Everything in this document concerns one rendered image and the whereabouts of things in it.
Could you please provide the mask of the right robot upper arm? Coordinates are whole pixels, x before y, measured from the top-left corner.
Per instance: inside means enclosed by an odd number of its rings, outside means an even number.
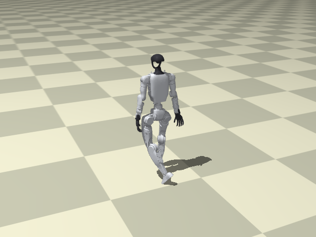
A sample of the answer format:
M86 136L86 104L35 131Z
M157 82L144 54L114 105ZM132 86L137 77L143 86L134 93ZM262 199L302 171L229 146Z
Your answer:
M169 95L170 97L175 97L176 96L176 84L175 84L175 75L172 73L168 73L169 75L169 87L170 87L170 92Z

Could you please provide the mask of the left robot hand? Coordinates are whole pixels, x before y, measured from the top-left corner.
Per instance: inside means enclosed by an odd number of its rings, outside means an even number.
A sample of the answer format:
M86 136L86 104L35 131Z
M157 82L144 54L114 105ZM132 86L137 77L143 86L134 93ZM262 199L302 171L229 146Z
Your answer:
M137 115L135 119L136 119L137 130L138 130L139 132L142 132L141 129L139 128L139 126L140 126L139 120L141 119L141 118L140 118L140 115Z

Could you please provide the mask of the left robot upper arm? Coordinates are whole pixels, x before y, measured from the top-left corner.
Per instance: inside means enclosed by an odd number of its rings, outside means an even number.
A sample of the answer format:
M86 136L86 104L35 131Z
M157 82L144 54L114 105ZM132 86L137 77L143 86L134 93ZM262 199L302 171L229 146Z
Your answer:
M144 101L146 99L146 92L147 92L147 84L150 81L150 75L146 75L146 76L142 76L140 79L140 92L141 92L141 96L142 96L142 101Z

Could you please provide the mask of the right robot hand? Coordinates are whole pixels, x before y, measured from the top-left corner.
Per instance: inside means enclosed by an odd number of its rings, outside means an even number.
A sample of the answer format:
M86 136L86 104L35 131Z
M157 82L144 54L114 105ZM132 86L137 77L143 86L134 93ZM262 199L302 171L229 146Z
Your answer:
M179 122L179 126L182 126L184 124L184 121L183 121L182 116L180 115L180 110L179 109L178 109L178 114L175 114L174 122L175 122L176 119L177 119L177 126L178 126L178 122Z

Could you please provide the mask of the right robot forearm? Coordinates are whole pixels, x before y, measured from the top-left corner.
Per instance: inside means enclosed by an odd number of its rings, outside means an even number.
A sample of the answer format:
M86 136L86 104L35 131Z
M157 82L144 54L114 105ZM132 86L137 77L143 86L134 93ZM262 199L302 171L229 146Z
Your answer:
M178 105L178 96L177 96L177 94L176 94L176 97L173 97L171 100L172 100L172 104L173 104L174 113L178 114L179 105Z

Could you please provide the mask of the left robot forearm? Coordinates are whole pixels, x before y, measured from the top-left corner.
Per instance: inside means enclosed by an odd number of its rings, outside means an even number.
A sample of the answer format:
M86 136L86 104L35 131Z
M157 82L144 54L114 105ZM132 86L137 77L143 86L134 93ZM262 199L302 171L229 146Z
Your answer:
M137 109L136 109L136 115L140 115L140 118L141 118L141 113L142 113L142 110L143 110L143 106L144 106L144 102L142 102L142 96L141 95L138 95L137 96Z

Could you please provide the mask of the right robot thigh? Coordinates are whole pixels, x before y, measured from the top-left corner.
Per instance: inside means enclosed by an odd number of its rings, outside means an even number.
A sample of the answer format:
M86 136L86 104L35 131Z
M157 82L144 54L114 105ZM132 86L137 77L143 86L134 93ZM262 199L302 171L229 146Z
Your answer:
M164 135L166 133L167 126L169 121L171 120L170 113L165 111L165 119L159 120L159 135L158 135L158 142L163 144L164 143Z

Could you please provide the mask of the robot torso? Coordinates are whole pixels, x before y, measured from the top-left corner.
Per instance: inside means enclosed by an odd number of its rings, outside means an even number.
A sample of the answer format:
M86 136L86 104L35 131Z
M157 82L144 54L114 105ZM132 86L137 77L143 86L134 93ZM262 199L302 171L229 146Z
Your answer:
M165 70L163 75L153 73L148 74L150 75L150 81L147 84L148 95L154 104L154 108L151 109L151 113L154 114L154 121L159 121L165 119L165 109L162 108L161 102L165 102L168 96L169 75Z

